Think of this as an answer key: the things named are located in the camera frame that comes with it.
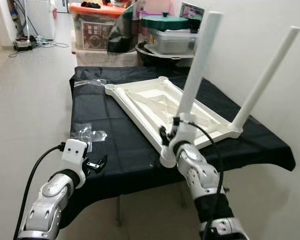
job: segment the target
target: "tile floor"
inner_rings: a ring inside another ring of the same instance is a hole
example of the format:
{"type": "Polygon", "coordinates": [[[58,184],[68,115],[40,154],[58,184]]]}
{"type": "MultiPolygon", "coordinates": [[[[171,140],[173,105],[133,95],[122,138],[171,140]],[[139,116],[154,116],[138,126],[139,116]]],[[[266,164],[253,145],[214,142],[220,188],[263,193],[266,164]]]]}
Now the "tile floor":
{"type": "MultiPolygon", "coordinates": [[[[59,14],[57,42],[71,44],[72,16],[59,14]]],[[[0,53],[0,240],[12,239],[23,190],[33,164],[48,148],[66,140],[71,124],[69,79],[76,57],[71,48],[39,48],[7,58],[0,53]]],[[[28,203],[55,172],[59,152],[42,162],[28,203]]],[[[198,218],[189,193],[181,207],[176,184],[122,196],[121,227],[115,199],[87,207],[58,240],[195,240],[198,218]]]]}

